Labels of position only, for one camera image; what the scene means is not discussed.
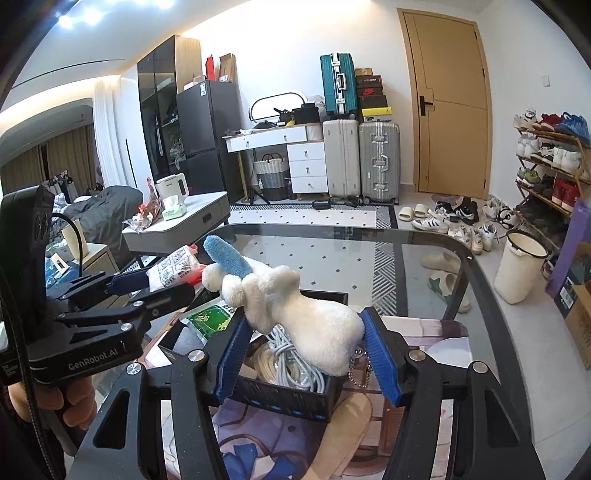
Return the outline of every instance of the human hand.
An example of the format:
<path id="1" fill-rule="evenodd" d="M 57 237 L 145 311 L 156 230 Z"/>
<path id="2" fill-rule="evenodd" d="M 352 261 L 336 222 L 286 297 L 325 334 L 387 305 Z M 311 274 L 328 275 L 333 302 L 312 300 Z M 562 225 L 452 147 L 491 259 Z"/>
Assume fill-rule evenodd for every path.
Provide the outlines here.
<path id="1" fill-rule="evenodd" d="M 24 384 L 20 382 L 9 385 L 8 395 L 18 416 L 30 422 L 31 412 Z M 35 384 L 35 397 L 42 410 L 61 410 L 64 406 L 64 395 L 57 387 Z M 95 388 L 91 377 L 81 378 L 68 385 L 66 400 L 70 407 L 63 414 L 65 424 L 88 430 L 96 416 Z"/>

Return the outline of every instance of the white plush toy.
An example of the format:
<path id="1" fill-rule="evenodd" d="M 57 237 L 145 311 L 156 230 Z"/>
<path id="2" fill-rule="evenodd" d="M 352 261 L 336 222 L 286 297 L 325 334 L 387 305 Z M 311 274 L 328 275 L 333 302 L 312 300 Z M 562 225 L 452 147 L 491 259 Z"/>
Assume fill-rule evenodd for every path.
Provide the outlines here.
<path id="1" fill-rule="evenodd" d="M 208 236 L 204 247 L 217 262 L 203 270 L 206 289 L 219 291 L 234 308 L 244 307 L 248 323 L 265 335 L 278 323 L 283 325 L 311 365 L 336 377 L 347 374 L 364 334 L 357 312 L 335 301 L 304 297 L 299 273 L 285 265 L 271 268 L 242 257 L 217 236 Z"/>

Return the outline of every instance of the green package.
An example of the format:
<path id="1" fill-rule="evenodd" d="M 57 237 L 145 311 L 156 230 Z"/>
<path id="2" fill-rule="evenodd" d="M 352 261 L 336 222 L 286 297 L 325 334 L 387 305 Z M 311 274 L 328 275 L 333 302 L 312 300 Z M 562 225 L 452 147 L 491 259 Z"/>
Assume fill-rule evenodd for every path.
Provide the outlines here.
<path id="1" fill-rule="evenodd" d="M 212 305 L 206 309 L 194 313 L 187 317 L 187 319 L 201 332 L 206 340 L 209 340 L 216 332 L 221 332 L 226 329 L 230 319 L 234 313 L 234 309 L 227 304 Z"/>

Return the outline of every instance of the bed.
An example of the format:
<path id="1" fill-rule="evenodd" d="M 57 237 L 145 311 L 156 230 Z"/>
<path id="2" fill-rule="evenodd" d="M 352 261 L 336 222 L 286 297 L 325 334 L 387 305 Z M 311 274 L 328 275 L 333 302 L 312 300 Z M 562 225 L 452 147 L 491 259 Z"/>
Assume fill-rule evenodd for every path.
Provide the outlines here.
<path id="1" fill-rule="evenodd" d="M 117 267 L 121 270 L 134 259 L 134 254 L 127 248 L 121 233 L 124 228 L 122 222 L 137 213 L 143 199 L 144 195 L 135 188 L 113 186 L 105 188 L 87 200 L 72 203 L 60 211 L 72 220 L 80 219 L 88 243 L 108 245 Z M 63 240 L 61 230 L 66 226 L 64 220 L 54 219 L 49 245 Z"/>

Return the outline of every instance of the ceiling light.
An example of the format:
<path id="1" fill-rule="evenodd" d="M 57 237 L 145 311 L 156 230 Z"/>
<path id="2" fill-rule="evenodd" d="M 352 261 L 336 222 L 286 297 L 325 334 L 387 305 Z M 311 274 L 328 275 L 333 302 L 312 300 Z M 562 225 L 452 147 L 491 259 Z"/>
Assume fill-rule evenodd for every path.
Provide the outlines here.
<path id="1" fill-rule="evenodd" d="M 64 28 L 72 28 L 72 19 L 67 15 L 62 15 L 58 23 Z"/>
<path id="2" fill-rule="evenodd" d="M 174 5 L 173 0 L 158 0 L 156 3 L 162 10 L 166 10 Z"/>
<path id="3" fill-rule="evenodd" d="M 89 8 L 84 13 L 84 21 L 89 25 L 96 25 L 98 22 L 100 22 L 101 18 L 103 18 L 103 14 L 94 8 Z"/>

